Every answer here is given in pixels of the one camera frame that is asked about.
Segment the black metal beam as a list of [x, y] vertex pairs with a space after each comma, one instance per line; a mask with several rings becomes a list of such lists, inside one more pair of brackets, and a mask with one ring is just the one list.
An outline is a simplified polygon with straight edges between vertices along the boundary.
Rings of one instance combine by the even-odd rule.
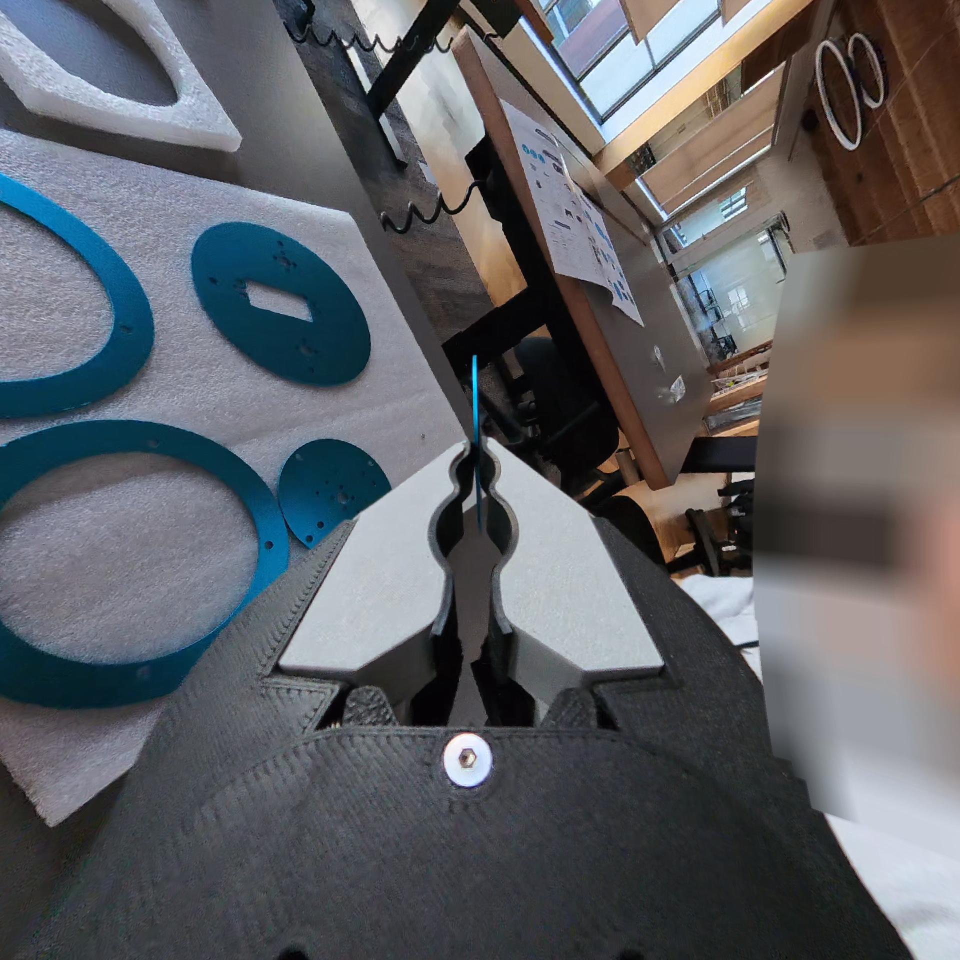
[[436, 42], [459, 6], [459, 1], [427, 1], [411, 27], [383, 66], [366, 93], [366, 104], [374, 119], [379, 119]]

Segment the thin blue metal plate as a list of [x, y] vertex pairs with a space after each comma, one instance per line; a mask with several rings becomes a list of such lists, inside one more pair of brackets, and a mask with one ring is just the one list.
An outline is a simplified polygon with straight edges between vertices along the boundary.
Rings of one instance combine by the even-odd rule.
[[478, 358], [476, 354], [471, 357], [470, 364], [470, 394], [471, 394], [471, 409], [472, 409], [472, 448], [475, 453], [474, 457], [474, 494], [475, 494], [475, 510], [476, 510], [476, 522], [477, 530], [482, 535], [484, 532], [483, 525], [483, 489], [482, 489], [482, 471], [481, 471], [481, 456], [483, 453], [482, 447], [482, 434], [481, 434], [481, 424], [480, 424], [480, 410], [479, 410], [479, 387], [478, 387]]

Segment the small blue perforated disc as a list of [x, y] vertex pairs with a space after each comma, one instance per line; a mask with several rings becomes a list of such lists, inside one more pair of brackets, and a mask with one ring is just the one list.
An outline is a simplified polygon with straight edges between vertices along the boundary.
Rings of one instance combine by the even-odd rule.
[[290, 532], [312, 549], [391, 488], [365, 450], [341, 439], [318, 438], [294, 450], [284, 463], [277, 499]]

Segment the printed paper sheet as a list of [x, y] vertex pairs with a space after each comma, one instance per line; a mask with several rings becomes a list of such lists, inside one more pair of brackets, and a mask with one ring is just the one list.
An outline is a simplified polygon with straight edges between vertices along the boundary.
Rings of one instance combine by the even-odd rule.
[[501, 108], [521, 161], [558, 275], [589, 282], [611, 294], [612, 305], [643, 321], [599, 207], [570, 175], [561, 145], [546, 125], [506, 101]]

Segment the black office chair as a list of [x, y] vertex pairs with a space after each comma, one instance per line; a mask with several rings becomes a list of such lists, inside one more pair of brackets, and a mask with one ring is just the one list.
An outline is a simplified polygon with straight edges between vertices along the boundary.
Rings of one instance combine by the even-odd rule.
[[505, 379], [510, 406], [498, 406], [480, 389], [480, 412], [507, 450], [539, 473], [552, 466], [560, 489], [582, 497], [618, 450], [617, 418], [570, 371], [553, 340], [524, 338], [513, 354], [521, 376]]
[[706, 575], [728, 577], [753, 575], [755, 480], [730, 482], [717, 490], [725, 504], [720, 530], [709, 513], [688, 509], [685, 518], [694, 537], [697, 565]]

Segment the grey table with wooden edge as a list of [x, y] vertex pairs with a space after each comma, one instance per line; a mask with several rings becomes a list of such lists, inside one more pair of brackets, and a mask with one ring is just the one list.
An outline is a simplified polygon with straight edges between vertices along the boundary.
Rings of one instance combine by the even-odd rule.
[[[460, 30], [453, 40], [452, 54], [644, 480], [651, 490], [673, 485], [707, 414], [712, 383], [671, 291], [669, 272], [654, 249], [653, 236], [639, 212], [562, 132], [476, 32]], [[502, 100], [546, 126], [560, 143], [570, 174], [584, 193], [601, 204], [642, 325], [613, 306], [612, 295], [605, 289], [559, 276], [553, 269]], [[667, 404], [659, 393], [678, 376], [683, 377], [685, 396], [677, 404]]]

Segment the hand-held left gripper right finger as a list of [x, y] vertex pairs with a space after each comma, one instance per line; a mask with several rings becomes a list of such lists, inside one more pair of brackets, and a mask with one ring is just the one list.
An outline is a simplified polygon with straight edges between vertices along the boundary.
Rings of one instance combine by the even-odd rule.
[[492, 438], [482, 441], [490, 578], [486, 659], [499, 688], [549, 705], [568, 689], [653, 677], [665, 660], [592, 516]]

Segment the blue disc with rectangular hole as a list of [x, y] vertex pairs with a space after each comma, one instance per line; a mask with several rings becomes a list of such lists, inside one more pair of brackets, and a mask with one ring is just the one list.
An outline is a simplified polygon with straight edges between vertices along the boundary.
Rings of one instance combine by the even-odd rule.
[[[190, 266], [207, 317], [266, 371], [333, 387], [366, 368], [371, 334], [357, 298], [318, 254], [292, 237], [251, 222], [221, 222], [198, 236]], [[255, 306], [251, 282], [302, 298], [309, 318]]]

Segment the white foam sheet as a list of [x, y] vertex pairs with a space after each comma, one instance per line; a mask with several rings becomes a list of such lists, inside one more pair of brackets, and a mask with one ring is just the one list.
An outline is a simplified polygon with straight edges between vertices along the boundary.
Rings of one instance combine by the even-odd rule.
[[[186, 429], [277, 490], [301, 445], [365, 450], [392, 485], [465, 437], [353, 218], [288, 198], [2, 131], [2, 173], [76, 215], [131, 268], [154, 342], [122, 389], [83, 409], [3, 419], [2, 445], [85, 421]], [[325, 261], [363, 309], [371, 354], [350, 382], [300, 385], [259, 366], [201, 306], [190, 255], [206, 229], [263, 226]], [[112, 310], [78, 254], [2, 209], [2, 382], [75, 368]], [[2, 511], [2, 621], [44, 651], [133, 661], [173, 652], [239, 604], [257, 561], [235, 494], [157, 454], [98, 455], [31, 482]], [[2, 766], [43, 828], [67, 821], [136, 762], [163, 701], [60, 710], [2, 698]]]

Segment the white foam frame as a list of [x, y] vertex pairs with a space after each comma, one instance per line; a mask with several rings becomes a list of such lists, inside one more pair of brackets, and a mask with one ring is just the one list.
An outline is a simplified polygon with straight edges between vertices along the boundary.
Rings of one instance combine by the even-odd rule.
[[1, 14], [1, 74], [33, 114], [174, 145], [237, 151], [242, 136], [153, 1], [106, 1], [156, 56], [176, 100], [153, 104], [103, 90], [60, 65]]

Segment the person's white shirt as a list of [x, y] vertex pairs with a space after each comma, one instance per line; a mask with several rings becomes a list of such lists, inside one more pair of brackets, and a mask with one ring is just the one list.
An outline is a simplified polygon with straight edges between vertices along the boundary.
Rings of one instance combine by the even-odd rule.
[[[678, 585], [762, 678], [753, 578], [691, 574]], [[867, 825], [826, 815], [850, 864], [914, 958], [959, 957], [958, 861]]]

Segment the glass window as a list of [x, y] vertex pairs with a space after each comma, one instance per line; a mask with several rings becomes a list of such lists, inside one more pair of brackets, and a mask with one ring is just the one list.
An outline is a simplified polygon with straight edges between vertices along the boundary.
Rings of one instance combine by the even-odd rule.
[[766, 2], [539, 1], [548, 63], [587, 117], [610, 120], [667, 67], [726, 39]]

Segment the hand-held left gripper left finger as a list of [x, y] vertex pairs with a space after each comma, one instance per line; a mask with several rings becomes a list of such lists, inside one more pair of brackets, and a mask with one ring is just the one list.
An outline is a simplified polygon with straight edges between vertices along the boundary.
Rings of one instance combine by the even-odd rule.
[[463, 667], [450, 554], [464, 535], [471, 444], [454, 443], [363, 510], [278, 660], [294, 676], [451, 707]]

